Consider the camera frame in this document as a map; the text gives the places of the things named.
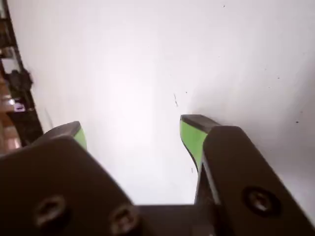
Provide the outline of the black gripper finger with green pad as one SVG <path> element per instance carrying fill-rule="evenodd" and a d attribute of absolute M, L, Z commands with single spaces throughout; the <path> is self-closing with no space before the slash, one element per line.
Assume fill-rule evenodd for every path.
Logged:
<path fill-rule="evenodd" d="M 3 236 L 140 236 L 138 210 L 71 136 L 0 159 Z"/>
<path fill-rule="evenodd" d="M 181 115 L 180 137 L 198 172 L 195 203 L 216 236 L 312 236 L 314 226 L 238 126 Z"/>

